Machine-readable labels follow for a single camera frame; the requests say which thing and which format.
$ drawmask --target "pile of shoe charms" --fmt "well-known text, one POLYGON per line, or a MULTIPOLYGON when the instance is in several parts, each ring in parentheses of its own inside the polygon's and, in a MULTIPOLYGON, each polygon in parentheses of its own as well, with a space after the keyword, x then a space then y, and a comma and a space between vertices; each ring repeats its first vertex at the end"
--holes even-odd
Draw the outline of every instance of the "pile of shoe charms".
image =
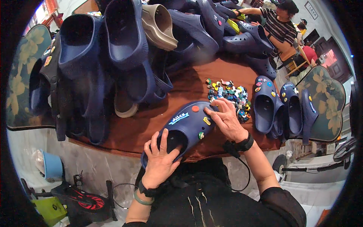
POLYGON ((250 106, 248 101, 247 89, 239 86, 235 87, 233 81, 217 81, 212 83, 211 79, 205 81, 210 89, 208 92, 209 102, 213 102, 217 98, 225 98, 231 101, 236 107, 237 118, 240 123, 245 123, 251 118, 250 106))

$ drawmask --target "green floral chair back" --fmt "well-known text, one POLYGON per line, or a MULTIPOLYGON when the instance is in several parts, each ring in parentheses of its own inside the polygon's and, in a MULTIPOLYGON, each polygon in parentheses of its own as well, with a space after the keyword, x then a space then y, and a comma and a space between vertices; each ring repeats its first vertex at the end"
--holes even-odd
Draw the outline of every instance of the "green floral chair back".
POLYGON ((323 66, 315 66, 296 85, 300 91, 308 89, 319 117, 313 125, 310 139, 319 142, 332 142, 342 130, 342 110, 346 97, 343 85, 332 79, 323 66))
POLYGON ((24 36, 16 49, 10 70, 7 90, 6 117, 10 130, 52 127, 50 117, 34 116, 29 112, 29 79, 33 65, 51 45, 52 39, 46 26, 35 25, 24 36))

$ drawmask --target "green charm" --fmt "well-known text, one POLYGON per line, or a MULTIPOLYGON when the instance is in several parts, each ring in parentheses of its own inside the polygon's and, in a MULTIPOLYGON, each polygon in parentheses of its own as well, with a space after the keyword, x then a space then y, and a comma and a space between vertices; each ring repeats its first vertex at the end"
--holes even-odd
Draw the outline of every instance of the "green charm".
POLYGON ((204 138, 204 132, 200 132, 200 133, 198 134, 198 138, 199 138, 199 139, 203 139, 203 138, 204 138))

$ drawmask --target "person in red shirt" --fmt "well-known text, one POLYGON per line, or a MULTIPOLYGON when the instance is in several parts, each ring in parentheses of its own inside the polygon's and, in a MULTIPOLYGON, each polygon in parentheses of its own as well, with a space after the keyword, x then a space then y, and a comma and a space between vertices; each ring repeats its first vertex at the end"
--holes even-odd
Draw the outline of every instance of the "person in red shirt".
MULTIPOLYGON (((313 47, 304 46, 302 49, 303 49, 307 59, 309 60, 309 63, 311 63, 312 59, 314 59, 314 61, 317 61, 318 55, 320 57, 320 53, 316 52, 314 45, 313 45, 313 47)), ((298 66, 305 62, 305 59, 303 58, 301 53, 300 53, 300 55, 293 56, 293 60, 295 61, 296 65, 298 65, 298 66)), ((309 65, 307 63, 304 64, 302 67, 300 67, 297 70, 297 72, 300 73, 300 72, 304 71, 308 66, 309 65)))
POLYGON ((311 47, 309 47, 309 46, 304 46, 304 47, 302 48, 302 50, 304 51, 304 53, 305 53, 305 55, 306 55, 307 59, 309 60, 309 63, 311 63, 311 60, 312 60, 312 59, 314 59, 314 61, 316 61, 316 60, 318 59, 318 55, 317 55, 317 53, 315 52, 314 48, 311 48, 311 47))

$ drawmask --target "framed calligraphy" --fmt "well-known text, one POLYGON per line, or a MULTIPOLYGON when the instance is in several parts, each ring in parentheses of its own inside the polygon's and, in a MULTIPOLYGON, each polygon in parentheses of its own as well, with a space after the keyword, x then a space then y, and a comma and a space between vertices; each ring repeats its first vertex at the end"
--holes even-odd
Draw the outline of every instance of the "framed calligraphy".
POLYGON ((313 17, 314 20, 318 18, 318 13, 315 11, 314 7, 309 1, 306 2, 305 8, 309 11, 310 15, 313 17))

